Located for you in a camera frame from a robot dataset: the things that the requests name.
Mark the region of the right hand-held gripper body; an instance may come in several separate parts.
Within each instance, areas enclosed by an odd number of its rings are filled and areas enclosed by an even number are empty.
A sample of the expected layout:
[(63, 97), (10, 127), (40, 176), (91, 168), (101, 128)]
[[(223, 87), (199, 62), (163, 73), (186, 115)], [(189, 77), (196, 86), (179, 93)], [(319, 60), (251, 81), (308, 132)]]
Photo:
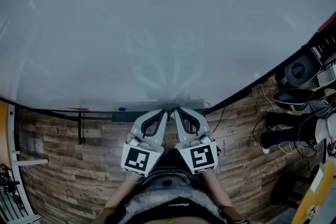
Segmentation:
[(177, 143), (174, 148), (194, 175), (214, 170), (218, 165), (218, 147), (212, 132)]

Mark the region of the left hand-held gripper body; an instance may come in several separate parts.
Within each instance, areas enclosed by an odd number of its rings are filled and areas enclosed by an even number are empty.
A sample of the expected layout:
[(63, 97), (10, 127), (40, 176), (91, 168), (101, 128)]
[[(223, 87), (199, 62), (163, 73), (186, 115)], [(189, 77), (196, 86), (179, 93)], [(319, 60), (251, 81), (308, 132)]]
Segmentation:
[(121, 168), (142, 177), (148, 177), (164, 152), (163, 134), (151, 137), (129, 134), (123, 145)]

